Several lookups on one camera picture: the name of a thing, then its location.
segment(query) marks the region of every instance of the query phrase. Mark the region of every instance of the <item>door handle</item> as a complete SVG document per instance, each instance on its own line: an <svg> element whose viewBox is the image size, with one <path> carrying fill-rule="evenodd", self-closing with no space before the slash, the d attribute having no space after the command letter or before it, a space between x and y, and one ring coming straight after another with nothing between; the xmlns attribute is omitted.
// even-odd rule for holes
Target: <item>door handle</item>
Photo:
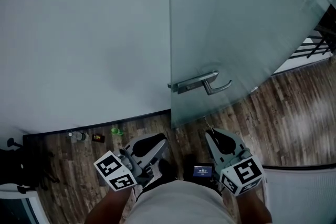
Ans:
<svg viewBox="0 0 336 224"><path fill-rule="evenodd" d="M206 93L208 95L212 95L212 94L219 93L219 92L224 91L225 89L229 88L232 84L232 80L230 80L228 84L226 84L222 87L218 87L218 88L212 88L210 83L207 80L203 80L202 83L203 83L203 86L205 88Z"/></svg>
<svg viewBox="0 0 336 224"><path fill-rule="evenodd" d="M168 88L171 88L172 91L177 92L177 94L181 94L181 93L184 93L184 92L187 92L187 91L203 86L207 95L216 94L216 93L219 93L229 88L232 84L232 80L230 80L228 84L222 87L215 88L215 89L212 88L210 86L210 83L213 82L217 78L218 74L219 72L214 70L207 74L203 74L203 75L197 76L192 79L184 80L184 81L181 81L173 85L168 84Z"/></svg>

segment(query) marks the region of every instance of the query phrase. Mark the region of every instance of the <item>black chair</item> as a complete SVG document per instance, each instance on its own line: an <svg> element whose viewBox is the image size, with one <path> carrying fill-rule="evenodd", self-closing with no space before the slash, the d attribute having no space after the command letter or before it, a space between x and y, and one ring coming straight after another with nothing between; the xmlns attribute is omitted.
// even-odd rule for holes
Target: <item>black chair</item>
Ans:
<svg viewBox="0 0 336 224"><path fill-rule="evenodd" d="M25 194L27 191L35 190L39 185L42 189L48 188L44 184L44 177L53 183L59 183L58 178L54 178L46 172L45 160L53 157L52 153L44 156L33 155L22 145L14 142L13 138L8 139L7 146L17 146L17 150L0 150L0 185L16 184L17 190Z"/></svg>

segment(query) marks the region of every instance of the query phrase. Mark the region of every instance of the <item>frosted glass door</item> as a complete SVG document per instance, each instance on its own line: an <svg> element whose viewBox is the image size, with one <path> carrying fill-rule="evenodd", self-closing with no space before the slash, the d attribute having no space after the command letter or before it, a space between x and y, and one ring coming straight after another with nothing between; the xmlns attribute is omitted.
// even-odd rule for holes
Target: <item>frosted glass door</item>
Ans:
<svg viewBox="0 0 336 224"><path fill-rule="evenodd" d="M247 96L298 48L332 0L170 0L172 126ZM209 85L179 82L217 71Z"/></svg>

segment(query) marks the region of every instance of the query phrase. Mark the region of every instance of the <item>person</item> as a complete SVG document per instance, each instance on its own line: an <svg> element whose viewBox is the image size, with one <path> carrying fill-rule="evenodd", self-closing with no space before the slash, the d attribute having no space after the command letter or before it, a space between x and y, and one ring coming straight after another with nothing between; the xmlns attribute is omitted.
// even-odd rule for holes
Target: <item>person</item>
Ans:
<svg viewBox="0 0 336 224"><path fill-rule="evenodd" d="M233 224L217 186L209 180L192 176L195 158L186 157L184 181L176 179L174 168L164 159L159 161L162 176L143 188L126 219L126 224ZM118 224L132 188L110 190L88 214L85 224ZM242 224L271 223L264 203L251 189L237 198Z"/></svg>

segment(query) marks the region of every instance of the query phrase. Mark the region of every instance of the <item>shirt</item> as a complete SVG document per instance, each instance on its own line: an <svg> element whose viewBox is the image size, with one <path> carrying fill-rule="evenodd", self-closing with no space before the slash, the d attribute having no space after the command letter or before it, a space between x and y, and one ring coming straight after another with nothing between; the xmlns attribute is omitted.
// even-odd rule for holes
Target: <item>shirt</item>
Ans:
<svg viewBox="0 0 336 224"><path fill-rule="evenodd" d="M234 224L214 190L176 180L143 193L126 224Z"/></svg>

